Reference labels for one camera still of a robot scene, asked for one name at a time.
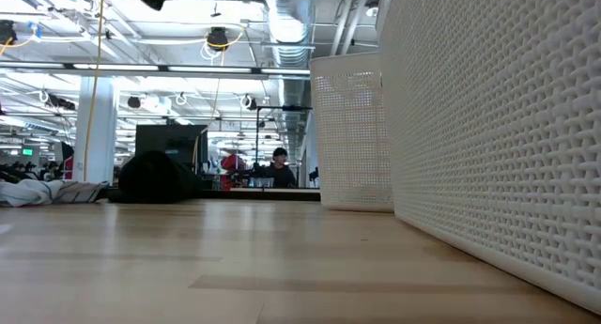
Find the long ceiling light bar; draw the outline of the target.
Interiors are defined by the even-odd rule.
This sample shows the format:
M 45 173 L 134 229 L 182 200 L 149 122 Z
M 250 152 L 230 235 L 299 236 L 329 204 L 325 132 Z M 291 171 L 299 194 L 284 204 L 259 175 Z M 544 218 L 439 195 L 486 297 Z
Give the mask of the long ceiling light bar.
M 285 79 L 307 80 L 308 69 L 257 68 L 257 67 L 198 67 L 138 64 L 71 64 L 47 62 L 0 61 L 0 72 L 69 74 L 80 76 L 143 76 L 178 78 L 227 79 Z

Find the person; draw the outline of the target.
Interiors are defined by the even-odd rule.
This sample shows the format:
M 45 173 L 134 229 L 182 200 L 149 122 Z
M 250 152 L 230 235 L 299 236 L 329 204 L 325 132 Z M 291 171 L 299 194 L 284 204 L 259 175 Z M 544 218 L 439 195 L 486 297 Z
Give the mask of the person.
M 259 174 L 261 177 L 272 178 L 273 188 L 276 189 L 292 189 L 297 188 L 297 180 L 286 164 L 287 151 L 283 147 L 277 147 L 272 153 L 272 161 L 269 166 L 260 168 Z

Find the white striped sock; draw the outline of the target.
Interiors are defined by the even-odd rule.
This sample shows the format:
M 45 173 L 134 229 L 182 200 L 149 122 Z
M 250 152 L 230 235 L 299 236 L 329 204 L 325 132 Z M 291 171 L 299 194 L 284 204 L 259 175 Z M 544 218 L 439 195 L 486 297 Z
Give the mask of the white striped sock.
M 0 182 L 0 206 L 18 208 L 93 203 L 108 187 L 107 182 L 90 183 L 76 180 L 24 179 L 18 183 Z

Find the black garment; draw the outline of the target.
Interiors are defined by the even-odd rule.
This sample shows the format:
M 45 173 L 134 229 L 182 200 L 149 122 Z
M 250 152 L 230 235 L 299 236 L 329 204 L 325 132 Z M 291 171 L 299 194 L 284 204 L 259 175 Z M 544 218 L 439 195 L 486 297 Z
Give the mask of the black garment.
M 148 151 L 121 168 L 117 188 L 109 190 L 107 198 L 121 204 L 174 204 L 200 192 L 200 180 L 189 166 L 160 151 Z

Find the white woven plastic basket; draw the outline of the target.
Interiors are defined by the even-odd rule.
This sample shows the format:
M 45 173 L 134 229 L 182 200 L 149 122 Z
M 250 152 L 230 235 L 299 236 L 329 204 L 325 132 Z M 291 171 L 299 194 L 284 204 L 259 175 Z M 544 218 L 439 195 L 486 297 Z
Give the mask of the white woven plastic basket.
M 395 215 L 601 315 L 601 0 L 387 0 Z
M 320 198 L 329 209 L 392 212 L 378 53 L 311 61 Z

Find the black monitor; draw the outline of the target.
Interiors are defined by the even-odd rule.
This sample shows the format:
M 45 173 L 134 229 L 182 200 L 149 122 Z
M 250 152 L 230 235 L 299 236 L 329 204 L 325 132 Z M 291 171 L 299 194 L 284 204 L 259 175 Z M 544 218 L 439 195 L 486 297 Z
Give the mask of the black monitor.
M 208 127 L 206 125 L 138 125 L 135 154 L 160 151 L 188 165 L 196 173 L 208 163 Z

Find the silver ribbed ventilation duct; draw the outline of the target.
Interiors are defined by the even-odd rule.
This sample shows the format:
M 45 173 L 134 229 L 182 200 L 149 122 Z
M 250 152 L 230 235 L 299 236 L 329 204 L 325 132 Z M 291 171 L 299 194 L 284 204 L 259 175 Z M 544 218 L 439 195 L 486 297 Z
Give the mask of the silver ribbed ventilation duct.
M 309 60 L 312 0 L 265 0 L 271 48 L 275 65 L 284 69 L 306 69 Z

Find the red background object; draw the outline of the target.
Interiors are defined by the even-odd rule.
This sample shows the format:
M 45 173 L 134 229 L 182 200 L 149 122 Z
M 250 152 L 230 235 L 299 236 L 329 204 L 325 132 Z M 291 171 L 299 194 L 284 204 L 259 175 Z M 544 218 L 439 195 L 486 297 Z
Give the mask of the red background object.
M 220 183 L 223 191 L 236 186 L 234 175 L 246 170 L 246 162 L 239 155 L 230 154 L 221 160 Z

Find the white column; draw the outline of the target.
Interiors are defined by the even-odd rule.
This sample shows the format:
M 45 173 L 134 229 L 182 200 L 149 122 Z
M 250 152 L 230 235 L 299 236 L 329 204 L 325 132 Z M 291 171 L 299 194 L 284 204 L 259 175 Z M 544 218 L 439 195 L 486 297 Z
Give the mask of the white column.
M 74 180 L 113 181 L 119 94 L 111 78 L 81 78 L 73 146 Z

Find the black aluminium table frame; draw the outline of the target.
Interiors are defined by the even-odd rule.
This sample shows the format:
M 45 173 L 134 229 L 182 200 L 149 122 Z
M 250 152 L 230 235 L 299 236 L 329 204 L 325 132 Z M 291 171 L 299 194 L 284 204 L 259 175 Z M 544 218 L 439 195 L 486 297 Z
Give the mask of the black aluminium table frame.
M 320 202 L 319 189 L 259 189 L 259 188 L 232 188 L 229 191 L 203 190 L 195 192 L 188 200 L 192 199 L 219 199 L 219 200 L 273 200 L 273 201 L 303 201 Z

